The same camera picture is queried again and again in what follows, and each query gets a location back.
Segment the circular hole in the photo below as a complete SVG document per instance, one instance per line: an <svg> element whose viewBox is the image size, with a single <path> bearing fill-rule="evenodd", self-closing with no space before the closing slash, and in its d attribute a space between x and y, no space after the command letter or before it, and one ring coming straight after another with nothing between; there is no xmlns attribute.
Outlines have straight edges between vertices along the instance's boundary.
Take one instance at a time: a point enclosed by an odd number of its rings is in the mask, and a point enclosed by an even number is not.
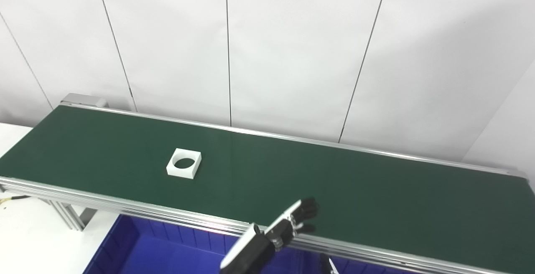
<svg viewBox="0 0 535 274"><path fill-rule="evenodd" d="M179 169L187 169L188 167L192 166L195 163L195 160L191 158L182 158L179 159L177 162L174 163L174 166L178 167Z"/></svg>

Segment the conveyor leg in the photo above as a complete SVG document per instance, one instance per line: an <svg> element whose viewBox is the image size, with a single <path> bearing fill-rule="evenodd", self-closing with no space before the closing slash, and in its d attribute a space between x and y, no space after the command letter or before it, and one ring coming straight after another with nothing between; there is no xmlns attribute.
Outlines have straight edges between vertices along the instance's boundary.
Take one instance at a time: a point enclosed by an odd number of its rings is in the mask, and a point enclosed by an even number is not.
<svg viewBox="0 0 535 274"><path fill-rule="evenodd" d="M87 223L96 213L95 209L86 208L81 215L78 216L71 204L57 202L55 200L46 200L57 211L59 216L63 219L65 224L71 230L82 231L86 228Z"/></svg>

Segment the green conveyor belt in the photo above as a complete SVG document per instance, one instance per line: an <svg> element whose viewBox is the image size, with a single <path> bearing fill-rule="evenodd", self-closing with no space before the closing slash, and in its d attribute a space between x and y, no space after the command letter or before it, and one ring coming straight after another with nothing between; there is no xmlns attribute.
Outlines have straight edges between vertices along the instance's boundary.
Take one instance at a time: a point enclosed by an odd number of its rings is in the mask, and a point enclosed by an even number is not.
<svg viewBox="0 0 535 274"><path fill-rule="evenodd" d="M194 180L167 175L175 148L202 152ZM316 236L535 273L535 196L519 177L67 106L0 175L262 225L315 196Z"/></svg>

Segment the cable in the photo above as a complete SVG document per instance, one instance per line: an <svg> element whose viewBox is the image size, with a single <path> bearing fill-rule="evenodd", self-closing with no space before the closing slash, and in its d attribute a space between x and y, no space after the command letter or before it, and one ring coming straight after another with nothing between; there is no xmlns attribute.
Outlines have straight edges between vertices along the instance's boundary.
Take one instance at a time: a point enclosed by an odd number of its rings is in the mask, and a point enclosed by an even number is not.
<svg viewBox="0 0 535 274"><path fill-rule="evenodd" d="M30 196L12 196L10 198L3 198L2 200L0 200L0 204L8 201L8 200L19 200L19 199L22 199L22 198L30 198Z"/></svg>

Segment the conveyor belt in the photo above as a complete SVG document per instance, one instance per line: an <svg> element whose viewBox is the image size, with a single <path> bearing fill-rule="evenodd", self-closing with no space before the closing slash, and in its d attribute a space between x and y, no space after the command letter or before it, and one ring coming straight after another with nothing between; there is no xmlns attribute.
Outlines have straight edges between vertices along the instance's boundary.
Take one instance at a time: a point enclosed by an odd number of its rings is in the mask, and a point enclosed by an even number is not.
<svg viewBox="0 0 535 274"><path fill-rule="evenodd" d="M175 148L202 153L168 176ZM505 171L242 129L60 105L0 158L43 198L240 234L315 196L296 247L425 273L535 273L535 196Z"/></svg>

